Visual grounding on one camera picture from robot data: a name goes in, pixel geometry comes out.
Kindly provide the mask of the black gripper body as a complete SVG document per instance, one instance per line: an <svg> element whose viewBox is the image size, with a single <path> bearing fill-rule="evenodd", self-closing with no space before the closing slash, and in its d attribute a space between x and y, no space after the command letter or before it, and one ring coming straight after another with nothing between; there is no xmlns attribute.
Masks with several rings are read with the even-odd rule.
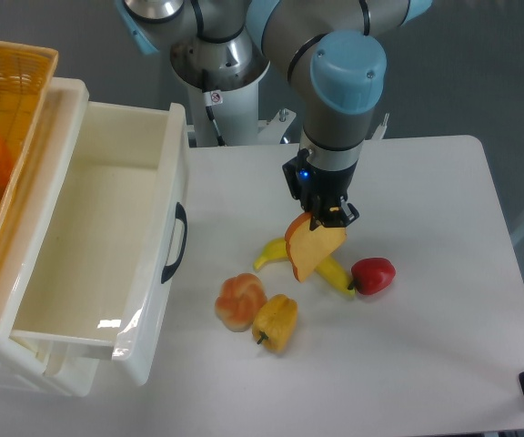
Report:
<svg viewBox="0 0 524 437"><path fill-rule="evenodd" d="M302 148L282 166L291 197L300 206L306 194L320 196L320 206L336 206L341 199L348 202L348 187L354 166L339 170L323 169L313 165L310 157L310 151Z"/></svg>

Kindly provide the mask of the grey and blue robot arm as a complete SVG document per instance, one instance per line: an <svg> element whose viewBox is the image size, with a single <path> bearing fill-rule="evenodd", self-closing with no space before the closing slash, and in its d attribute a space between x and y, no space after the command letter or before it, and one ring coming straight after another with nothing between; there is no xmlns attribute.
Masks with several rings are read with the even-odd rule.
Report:
<svg viewBox="0 0 524 437"><path fill-rule="evenodd" d="M387 69L378 36L427 1L119 1L146 55L164 53L185 86L201 147L260 139L258 84L275 68L305 104L297 155L283 167L312 228L358 218L348 200Z"/></svg>

